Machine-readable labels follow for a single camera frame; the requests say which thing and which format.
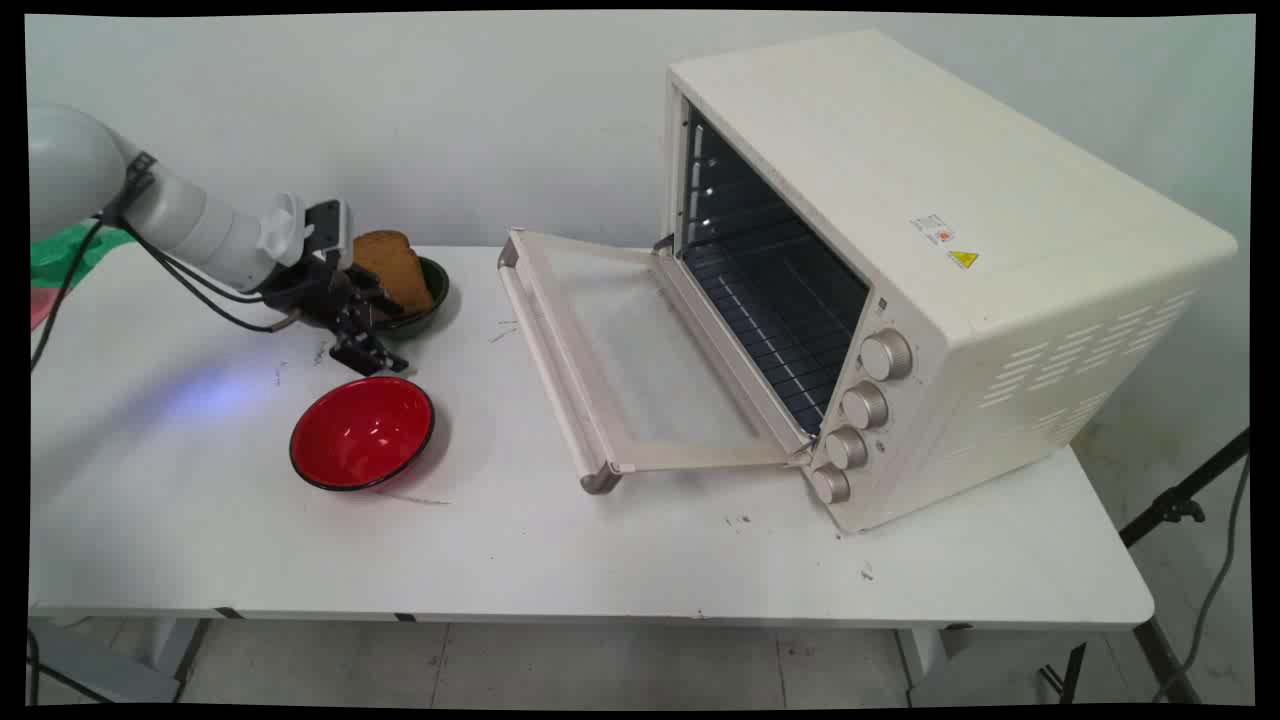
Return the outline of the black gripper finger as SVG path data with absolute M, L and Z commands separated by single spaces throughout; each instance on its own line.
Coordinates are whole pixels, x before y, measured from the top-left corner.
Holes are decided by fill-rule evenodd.
M 361 377 L 406 372 L 410 364 L 378 338 L 371 316 L 365 306 L 342 309 L 332 329 L 330 357 Z
M 397 318 L 404 314 L 404 307 L 390 296 L 376 273 L 365 268 L 353 268 L 352 286 L 355 297 L 384 318 Z

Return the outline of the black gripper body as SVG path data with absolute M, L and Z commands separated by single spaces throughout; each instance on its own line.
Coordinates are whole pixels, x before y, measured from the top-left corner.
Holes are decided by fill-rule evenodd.
M 278 266 L 262 286 L 264 302 L 279 313 L 300 314 L 300 322 L 317 329 L 351 329 L 372 322 L 366 292 L 372 274 L 358 264 L 344 270 L 303 256 L 298 264 Z

